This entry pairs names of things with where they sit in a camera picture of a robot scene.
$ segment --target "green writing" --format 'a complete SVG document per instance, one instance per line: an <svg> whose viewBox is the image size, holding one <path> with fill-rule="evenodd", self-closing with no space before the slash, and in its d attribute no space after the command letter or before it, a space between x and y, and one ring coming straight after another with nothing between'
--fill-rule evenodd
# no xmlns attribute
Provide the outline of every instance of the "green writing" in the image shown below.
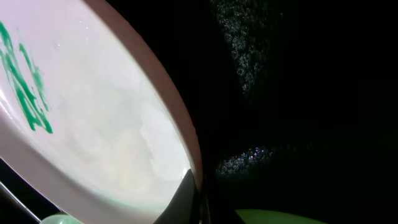
<svg viewBox="0 0 398 224"><path fill-rule="evenodd" d="M14 46L12 45L10 35L2 22L0 22L0 36L2 40L2 43L0 44L5 46L4 52L0 49L1 62L6 71L8 82L14 90L14 94L24 112L30 128L35 131L35 126L37 125L43 127L48 133L52 133L51 125L45 117L43 109L38 104L38 99L34 93L33 87L27 84L19 70L18 61L14 53ZM24 55L36 89L39 92L40 100L44 105L45 110L48 111L49 106L44 97L44 86L40 70L34 64L34 61L29 58L26 49L22 44L19 44L19 51Z"/></svg>

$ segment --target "white bowl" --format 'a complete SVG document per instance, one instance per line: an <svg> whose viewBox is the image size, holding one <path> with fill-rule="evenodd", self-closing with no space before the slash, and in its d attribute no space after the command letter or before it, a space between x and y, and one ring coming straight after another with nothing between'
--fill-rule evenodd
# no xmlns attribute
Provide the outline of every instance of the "white bowl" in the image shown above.
<svg viewBox="0 0 398 224"><path fill-rule="evenodd" d="M152 223L187 170L188 111L104 0L0 1L0 156L83 223Z"/></svg>

